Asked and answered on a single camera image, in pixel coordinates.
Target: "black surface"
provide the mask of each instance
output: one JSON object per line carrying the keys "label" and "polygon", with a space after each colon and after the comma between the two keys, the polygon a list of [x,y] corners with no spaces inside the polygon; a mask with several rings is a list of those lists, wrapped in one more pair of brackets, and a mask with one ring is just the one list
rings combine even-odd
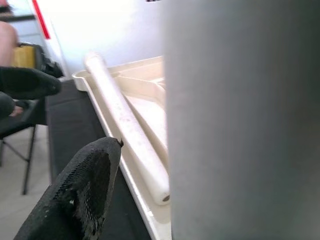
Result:
{"label": "black surface", "polygon": [[[88,94],[78,91],[73,80],[64,82],[59,94],[47,98],[46,111],[54,180],[80,148],[105,133]],[[150,240],[120,170],[100,240]]]}
{"label": "black surface", "polygon": [[24,14],[24,15],[8,15],[8,14],[0,14],[0,21],[12,23],[17,21],[25,21],[25,20],[33,20],[36,17],[33,14]]}

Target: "gray metal pipe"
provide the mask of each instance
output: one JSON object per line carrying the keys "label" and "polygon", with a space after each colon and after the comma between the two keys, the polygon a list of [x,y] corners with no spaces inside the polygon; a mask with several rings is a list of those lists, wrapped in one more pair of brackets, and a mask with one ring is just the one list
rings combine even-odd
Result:
{"label": "gray metal pipe", "polygon": [[320,1],[164,8],[173,239],[320,239]]}

